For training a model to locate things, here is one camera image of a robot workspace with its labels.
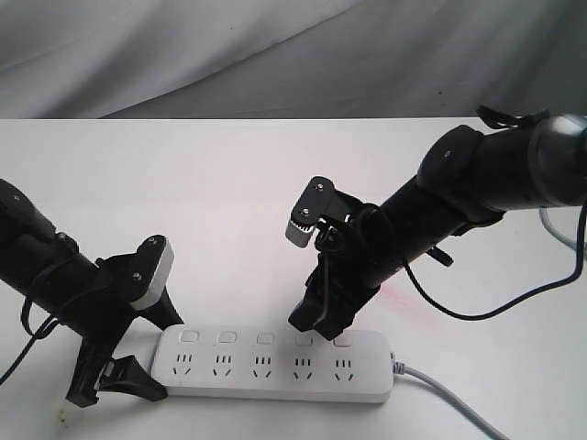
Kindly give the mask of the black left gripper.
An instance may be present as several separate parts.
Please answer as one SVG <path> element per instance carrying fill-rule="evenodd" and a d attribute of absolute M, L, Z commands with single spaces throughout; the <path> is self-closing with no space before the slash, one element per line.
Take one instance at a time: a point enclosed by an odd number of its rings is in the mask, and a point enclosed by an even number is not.
<path fill-rule="evenodd" d="M 91 290 L 69 306 L 66 323 L 82 337 L 66 400 L 78 407 L 98 402 L 97 393 L 114 392 L 143 400 L 164 400 L 167 389 L 156 381 L 135 356 L 115 359 L 117 345 L 137 318 L 143 318 L 165 330 L 182 325 L 165 285 L 146 285 L 142 311 L 128 303 L 128 267 L 132 254 L 117 255 L 98 264 Z"/>

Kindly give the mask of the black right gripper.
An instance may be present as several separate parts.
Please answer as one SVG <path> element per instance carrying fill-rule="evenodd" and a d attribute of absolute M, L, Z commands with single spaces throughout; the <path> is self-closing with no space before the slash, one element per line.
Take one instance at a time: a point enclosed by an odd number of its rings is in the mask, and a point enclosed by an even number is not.
<path fill-rule="evenodd" d="M 303 299 L 288 318 L 298 331 L 315 330 L 333 340 L 380 290 L 381 284 L 370 279 L 377 267 L 374 252 L 360 231 L 360 217 L 367 211 L 367 204 L 320 175 L 310 179 L 294 204 L 291 214 L 318 216 L 310 239 L 318 252 L 317 266 L 305 282 Z"/>

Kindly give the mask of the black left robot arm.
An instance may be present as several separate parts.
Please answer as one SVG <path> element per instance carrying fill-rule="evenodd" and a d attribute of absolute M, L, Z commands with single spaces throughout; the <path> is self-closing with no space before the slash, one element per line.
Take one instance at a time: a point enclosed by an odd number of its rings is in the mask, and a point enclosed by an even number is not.
<path fill-rule="evenodd" d="M 133 253 L 91 261 L 16 186 L 1 182 L 1 280 L 24 297 L 20 321 L 31 342 L 58 325 L 81 337 L 66 394 L 80 408 L 96 404 L 100 391 L 167 398 L 135 357 L 113 353 L 137 318 L 161 330 L 182 323 L 166 288 L 172 263 L 172 245 L 162 235 Z"/>

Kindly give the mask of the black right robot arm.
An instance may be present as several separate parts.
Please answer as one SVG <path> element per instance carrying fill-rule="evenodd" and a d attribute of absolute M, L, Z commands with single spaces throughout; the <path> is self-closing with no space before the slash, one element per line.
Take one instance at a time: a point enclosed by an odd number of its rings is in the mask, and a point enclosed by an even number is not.
<path fill-rule="evenodd" d="M 438 139 L 416 174 L 384 203 L 365 203 L 323 176 L 306 185 L 285 235 L 313 245 L 317 264 L 289 316 L 327 340 L 399 271 L 428 255 L 444 266 L 448 237 L 492 226 L 510 211 L 586 205 L 586 119 L 477 110 L 481 132 L 460 125 Z"/>

